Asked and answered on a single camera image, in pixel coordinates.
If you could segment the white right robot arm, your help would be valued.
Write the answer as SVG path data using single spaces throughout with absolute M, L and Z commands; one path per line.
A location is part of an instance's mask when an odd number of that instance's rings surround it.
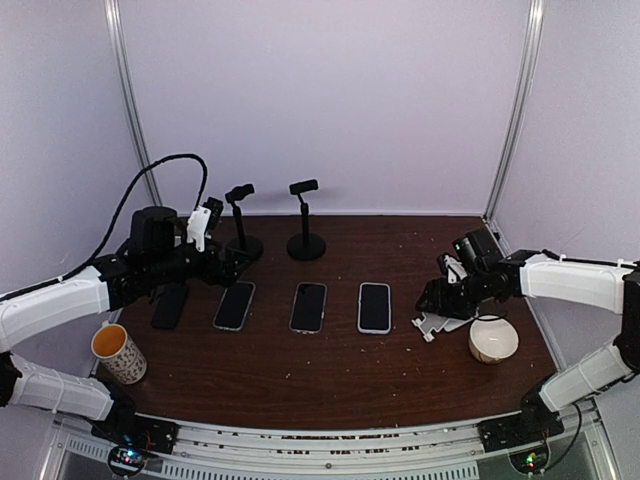
M 521 401 L 512 430 L 535 440 L 565 407 L 639 374 L 639 265 L 568 258 L 547 249 L 503 255 L 486 229 L 452 243 L 437 259 L 441 275 L 416 302 L 425 316 L 469 320 L 488 300 L 549 298 L 596 307 L 621 318 L 619 334 L 578 363 L 548 377 Z

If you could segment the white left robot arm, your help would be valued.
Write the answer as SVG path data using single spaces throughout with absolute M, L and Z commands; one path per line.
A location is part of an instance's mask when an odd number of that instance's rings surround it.
M 144 424 L 122 406 L 116 390 L 99 380 L 27 361 L 13 348 L 40 333 L 86 316 L 117 311 L 159 288 L 195 278 L 230 286 L 251 265 L 248 254 L 225 248 L 209 230 L 218 209 L 197 207 L 182 222 L 168 207 L 132 216 L 129 238 L 67 278 L 54 278 L 1 299 L 1 404 L 22 405 L 103 421 L 123 444 L 137 442 Z

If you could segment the white folding stand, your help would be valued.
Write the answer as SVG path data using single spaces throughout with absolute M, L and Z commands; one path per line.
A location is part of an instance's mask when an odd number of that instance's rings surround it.
M 421 333 L 423 340 L 426 343 L 430 343 L 437 334 L 453 332 L 471 321 L 472 318 L 461 320 L 422 312 L 418 317 L 411 320 L 411 324 Z

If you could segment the floral mug yellow inside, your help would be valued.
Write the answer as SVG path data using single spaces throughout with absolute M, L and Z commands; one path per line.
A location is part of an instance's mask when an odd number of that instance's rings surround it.
M 132 385 L 143 379 L 147 361 L 126 329 L 104 322 L 91 340 L 91 351 L 119 383 Z

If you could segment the black smartphone no case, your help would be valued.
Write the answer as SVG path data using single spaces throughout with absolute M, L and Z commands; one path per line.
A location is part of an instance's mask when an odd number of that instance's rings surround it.
M 177 327 L 184 305 L 189 295 L 189 286 L 175 284 L 169 286 L 160 296 L 151 327 L 159 330 L 173 330 Z

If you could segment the right aluminium frame post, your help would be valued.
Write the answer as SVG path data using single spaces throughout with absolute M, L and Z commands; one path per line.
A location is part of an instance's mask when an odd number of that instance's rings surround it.
M 546 2 L 543 0 L 531 0 L 529 2 L 521 62 L 511 113 L 501 148 L 498 167 L 483 215 L 487 223 L 493 223 L 496 217 L 499 202 L 506 186 L 509 170 L 522 131 L 527 100 L 531 92 L 539 58 L 546 10 L 545 5 Z

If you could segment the white ceramic bowl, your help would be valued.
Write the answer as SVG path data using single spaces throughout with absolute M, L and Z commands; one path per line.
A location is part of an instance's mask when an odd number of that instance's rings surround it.
M 476 320 L 471 324 L 468 346 L 483 364 L 497 364 L 515 354 L 519 347 L 516 329 L 506 320 Z

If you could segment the left aluminium frame post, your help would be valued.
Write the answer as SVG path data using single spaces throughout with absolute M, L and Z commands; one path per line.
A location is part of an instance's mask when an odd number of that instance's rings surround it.
M 151 164 L 150 156 L 135 98 L 134 85 L 129 66 L 120 2 L 104 0 L 107 31 L 113 51 L 117 76 L 125 109 L 126 124 L 131 136 L 134 158 L 140 169 Z

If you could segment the aluminium frame post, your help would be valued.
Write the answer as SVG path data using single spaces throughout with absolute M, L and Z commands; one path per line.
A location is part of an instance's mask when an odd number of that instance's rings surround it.
M 483 215 L 487 223 L 493 223 L 496 217 L 499 202 L 506 186 L 509 170 L 522 131 L 527 100 L 531 92 L 539 58 L 546 10 L 545 5 L 546 2 L 543 0 L 531 0 L 529 2 L 521 62 L 511 113 L 501 148 L 498 167 Z
M 126 124 L 131 136 L 134 158 L 140 169 L 151 164 L 150 156 L 135 98 L 134 85 L 129 66 L 120 2 L 104 0 L 107 31 L 113 51 L 117 76 L 125 109 Z

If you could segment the black round-base phone stand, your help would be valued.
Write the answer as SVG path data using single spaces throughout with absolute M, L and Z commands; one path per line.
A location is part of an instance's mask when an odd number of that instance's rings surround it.
M 316 179 L 296 182 L 289 185 L 289 193 L 296 196 L 300 203 L 301 233 L 292 236 L 287 242 L 288 255 L 297 261 L 313 261 L 322 257 L 326 252 L 325 240 L 310 231 L 309 205 L 302 195 L 319 188 Z

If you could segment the front aluminium rail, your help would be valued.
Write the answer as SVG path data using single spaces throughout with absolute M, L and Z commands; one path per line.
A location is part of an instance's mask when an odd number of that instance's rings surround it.
M 55 419 L 41 479 L 617 479 L 594 403 L 561 415 L 563 433 L 489 451 L 475 420 L 369 430 L 266 430 L 181 421 L 174 449 L 142 469 L 80 420 Z

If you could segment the smartphone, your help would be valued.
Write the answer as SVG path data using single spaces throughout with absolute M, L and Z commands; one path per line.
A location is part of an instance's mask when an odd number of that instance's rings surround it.
M 221 298 L 213 326 L 220 330 L 240 331 L 248 317 L 255 290 L 252 282 L 237 282 L 228 287 Z
M 322 330 L 327 299 L 327 286 L 319 283 L 297 285 L 289 328 L 301 334 L 316 334 Z
M 358 331 L 363 334 L 386 335 L 390 333 L 391 327 L 390 286 L 384 283 L 361 283 L 358 297 Z

